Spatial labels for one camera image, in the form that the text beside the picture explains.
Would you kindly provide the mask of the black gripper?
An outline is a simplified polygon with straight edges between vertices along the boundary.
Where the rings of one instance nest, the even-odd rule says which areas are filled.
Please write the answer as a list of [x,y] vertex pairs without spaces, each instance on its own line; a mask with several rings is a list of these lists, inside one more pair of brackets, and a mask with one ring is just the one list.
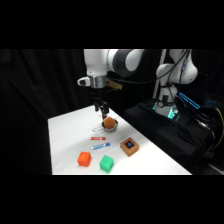
[[99,107],[103,106],[102,114],[106,116],[109,113],[109,107],[107,105],[108,104],[107,89],[106,88],[92,89],[92,98],[95,106],[95,112],[98,112]]

